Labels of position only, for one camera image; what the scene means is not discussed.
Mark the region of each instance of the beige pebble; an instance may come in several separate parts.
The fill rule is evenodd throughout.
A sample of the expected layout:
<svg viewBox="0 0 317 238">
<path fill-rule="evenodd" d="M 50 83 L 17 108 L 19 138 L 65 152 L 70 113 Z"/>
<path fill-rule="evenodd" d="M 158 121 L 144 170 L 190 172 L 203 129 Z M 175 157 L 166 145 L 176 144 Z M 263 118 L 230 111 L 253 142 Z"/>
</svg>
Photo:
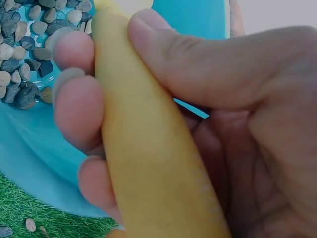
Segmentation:
<svg viewBox="0 0 317 238">
<path fill-rule="evenodd" d="M 42 101 L 51 104 L 52 103 L 52 88 L 51 87 L 45 87 L 41 90 L 42 94 Z"/>
<path fill-rule="evenodd" d="M 90 34 L 91 33 L 91 19 L 87 21 L 86 27 L 85 27 L 85 33 Z"/>
<path fill-rule="evenodd" d="M 26 49 L 24 49 L 24 47 L 22 46 L 16 46 L 13 48 L 13 55 L 12 58 L 21 61 L 24 59 L 26 54 Z"/>
<path fill-rule="evenodd" d="M 0 71 L 0 86 L 8 86 L 11 81 L 11 75 L 8 72 Z"/>
<path fill-rule="evenodd" d="M 0 60 L 8 60 L 12 57 L 13 55 L 13 47 L 3 43 L 0 46 Z"/>
<path fill-rule="evenodd" d="M 33 232 L 36 229 L 35 222 L 31 218 L 25 219 L 25 227 L 28 231 Z"/>
</svg>

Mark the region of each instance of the stone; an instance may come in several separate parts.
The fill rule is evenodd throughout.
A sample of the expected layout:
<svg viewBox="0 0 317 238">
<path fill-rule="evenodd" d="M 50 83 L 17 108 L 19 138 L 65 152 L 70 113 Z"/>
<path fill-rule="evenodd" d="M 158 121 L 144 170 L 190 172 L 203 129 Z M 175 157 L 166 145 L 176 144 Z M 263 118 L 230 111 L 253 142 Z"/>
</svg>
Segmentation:
<svg viewBox="0 0 317 238">
<path fill-rule="evenodd" d="M 31 69 L 29 67 L 29 65 L 27 63 L 24 63 L 23 65 L 21 65 L 20 69 L 19 69 L 19 73 L 21 78 L 24 81 L 29 81 L 30 77 L 31 77 Z"/>
<path fill-rule="evenodd" d="M 78 5 L 78 1 L 76 0 L 67 0 L 67 3 L 66 3 L 66 7 L 68 8 L 74 8 Z"/>
<path fill-rule="evenodd" d="M 13 55 L 12 58 L 21 61 L 24 59 L 26 54 L 26 49 L 23 46 L 16 46 L 13 48 Z"/>
<path fill-rule="evenodd" d="M 32 31 L 37 35 L 44 35 L 48 25 L 42 21 L 35 21 L 32 23 Z"/>
<path fill-rule="evenodd" d="M 33 87 L 25 87 L 16 96 L 16 106 L 21 109 L 29 108 L 34 105 L 35 91 Z M 26 229 L 30 232 L 35 231 L 36 226 L 32 219 L 28 218 L 25 221 Z"/>
<path fill-rule="evenodd" d="M 13 8 L 14 4 L 15 4 L 14 0 L 6 0 L 4 4 L 5 12 L 10 11 Z"/>
<path fill-rule="evenodd" d="M 32 51 L 33 57 L 37 60 L 49 61 L 53 57 L 53 53 L 51 50 L 41 47 L 36 47 Z"/>
<path fill-rule="evenodd" d="M 47 104 L 51 104 L 52 101 L 52 88 L 51 87 L 45 87 L 41 90 L 42 94 L 42 101 Z"/>
<path fill-rule="evenodd" d="M 10 227 L 0 227 L 0 237 L 8 237 L 12 234 L 13 234 L 13 230 Z"/>
<path fill-rule="evenodd" d="M 51 36 L 52 34 L 54 34 L 55 31 L 57 31 L 58 29 L 62 28 L 63 26 L 58 25 L 58 24 L 52 24 L 49 25 L 45 31 L 46 34 L 48 34 L 49 36 Z"/>
<path fill-rule="evenodd" d="M 22 4 L 20 3 L 15 3 L 11 11 L 17 11 L 22 7 Z"/>
<path fill-rule="evenodd" d="M 87 13 L 87 12 L 85 12 L 85 11 L 83 11 L 82 13 L 81 13 L 81 22 L 86 22 L 86 21 L 88 21 L 89 19 L 91 19 L 92 18 L 92 16 L 89 14 L 89 13 Z"/>
<path fill-rule="evenodd" d="M 0 60 L 8 60 L 12 57 L 14 49 L 12 46 L 3 43 L 0 45 Z"/>
<path fill-rule="evenodd" d="M 35 19 L 37 19 L 39 16 L 40 16 L 40 14 L 41 14 L 41 11 L 42 11 L 42 8 L 41 8 L 41 6 L 34 6 L 34 7 L 32 7 L 31 9 L 30 9 L 30 11 L 29 11 L 29 19 L 30 20 L 35 20 Z"/>
<path fill-rule="evenodd" d="M 6 87 L 11 81 L 11 75 L 8 72 L 0 71 L 0 86 Z"/>
<path fill-rule="evenodd" d="M 30 36 L 24 36 L 20 40 L 20 45 L 23 46 L 27 51 L 32 51 L 35 49 L 35 41 Z"/>
<path fill-rule="evenodd" d="M 46 23 L 52 23 L 55 20 L 55 16 L 56 16 L 56 9 L 51 8 L 47 12 L 45 12 L 43 20 Z"/>
<path fill-rule="evenodd" d="M 86 28 L 85 28 L 85 33 L 87 33 L 87 34 L 91 34 L 91 22 L 92 22 L 92 20 L 90 19 L 89 21 L 87 21 L 87 23 L 86 23 Z"/>
<path fill-rule="evenodd" d="M 89 0 L 83 0 L 75 7 L 75 9 L 79 11 L 89 12 L 92 7 L 93 5 L 91 4 Z"/>
<path fill-rule="evenodd" d="M 54 67 L 50 61 L 40 61 L 39 75 L 41 78 L 53 72 Z"/>
<path fill-rule="evenodd" d="M 3 36 L 10 37 L 15 32 L 17 24 L 13 20 L 9 19 L 3 22 L 1 26 Z"/>
<path fill-rule="evenodd" d="M 55 7 L 55 0 L 39 0 L 39 4 L 48 8 Z"/>
<path fill-rule="evenodd" d="M 19 21 L 17 24 L 16 24 L 16 30 L 15 30 L 15 41 L 18 42 L 20 41 L 24 36 L 25 36 L 25 33 L 26 33 L 26 30 L 27 30 L 27 23 L 25 21 Z"/>
<path fill-rule="evenodd" d="M 77 23 L 81 19 L 81 11 L 79 10 L 72 10 L 67 14 L 67 20 L 71 23 Z"/>
<path fill-rule="evenodd" d="M 8 60 L 5 60 L 1 66 L 1 69 L 3 71 L 13 73 L 18 67 L 20 63 L 18 60 L 10 58 Z"/>
<path fill-rule="evenodd" d="M 31 71 L 37 71 L 41 66 L 39 62 L 33 59 L 25 59 L 24 62 L 29 65 Z"/>
<path fill-rule="evenodd" d="M 5 97 L 2 99 L 4 103 L 13 103 L 15 96 L 19 93 L 20 86 L 18 84 L 12 84 L 6 88 Z"/>
<path fill-rule="evenodd" d="M 55 9 L 56 11 L 62 11 L 66 7 L 67 0 L 57 0 L 55 1 Z"/>
<path fill-rule="evenodd" d="M 19 74 L 19 71 L 16 70 L 15 72 L 13 72 L 13 74 L 11 75 L 11 83 L 15 83 L 15 84 L 20 84 L 22 81 L 21 76 Z"/>
</svg>

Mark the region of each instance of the blue surface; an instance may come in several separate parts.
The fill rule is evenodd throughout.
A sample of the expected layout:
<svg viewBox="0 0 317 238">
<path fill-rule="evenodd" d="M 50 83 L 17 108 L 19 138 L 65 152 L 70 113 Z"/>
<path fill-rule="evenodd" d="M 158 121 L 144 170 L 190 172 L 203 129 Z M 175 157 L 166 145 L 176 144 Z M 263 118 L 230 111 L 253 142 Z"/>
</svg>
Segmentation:
<svg viewBox="0 0 317 238">
<path fill-rule="evenodd" d="M 227 1 L 155 0 L 153 9 L 183 34 L 224 39 L 230 32 Z M 69 10 L 57 17 L 65 18 Z M 21 20 L 26 20 L 26 8 L 22 7 L 19 12 Z M 44 39 L 37 37 L 37 46 L 41 46 Z M 33 72 L 31 81 L 40 89 L 52 86 L 59 73 L 55 67 L 53 73 L 41 79 Z M 206 117 L 201 111 L 181 101 L 178 103 Z M 63 139 L 53 121 L 51 105 L 37 102 L 35 107 L 22 111 L 0 102 L 0 124 L 0 171 L 8 178 L 27 193 L 57 209 L 82 216 L 106 216 L 79 192 L 77 171 L 85 155 Z"/>
</svg>

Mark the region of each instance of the fingernail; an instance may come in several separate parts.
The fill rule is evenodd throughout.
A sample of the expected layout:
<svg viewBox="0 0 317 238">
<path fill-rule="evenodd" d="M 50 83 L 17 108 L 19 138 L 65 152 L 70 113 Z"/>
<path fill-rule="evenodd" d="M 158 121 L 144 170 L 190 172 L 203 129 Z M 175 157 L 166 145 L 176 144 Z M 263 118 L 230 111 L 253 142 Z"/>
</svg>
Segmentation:
<svg viewBox="0 0 317 238">
<path fill-rule="evenodd" d="M 59 75 L 59 77 L 55 80 L 53 91 L 52 91 L 53 108 L 55 108 L 57 96 L 62 86 L 66 82 L 74 78 L 82 77 L 82 76 L 85 76 L 85 72 L 81 68 L 67 68 Z"/>
</svg>

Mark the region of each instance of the finger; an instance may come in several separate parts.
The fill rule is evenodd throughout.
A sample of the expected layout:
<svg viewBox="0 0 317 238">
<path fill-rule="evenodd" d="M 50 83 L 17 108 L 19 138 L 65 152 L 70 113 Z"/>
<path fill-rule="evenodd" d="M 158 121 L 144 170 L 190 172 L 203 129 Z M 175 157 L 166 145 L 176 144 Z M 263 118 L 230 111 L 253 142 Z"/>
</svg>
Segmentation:
<svg viewBox="0 0 317 238">
<path fill-rule="evenodd" d="M 54 60 L 61 70 L 70 67 L 81 68 L 86 74 L 94 75 L 95 49 L 93 40 L 84 32 L 59 32 L 54 45 Z"/>
<path fill-rule="evenodd" d="M 166 28 L 149 10 L 132 17 L 128 34 L 152 73 L 172 94 L 198 105 L 223 109 L 252 109 L 274 93 L 274 76 L 293 64 L 316 42 L 310 27 L 277 29 L 224 41 L 204 41 Z M 294 66 L 300 70 L 301 65 Z"/>
<path fill-rule="evenodd" d="M 99 146 L 103 114 L 103 91 L 93 77 L 77 77 L 60 88 L 55 104 L 56 124 L 65 139 L 86 154 L 103 154 Z"/>
<path fill-rule="evenodd" d="M 87 201 L 122 224 L 105 160 L 98 156 L 88 157 L 79 170 L 78 181 L 79 188 Z"/>
</svg>

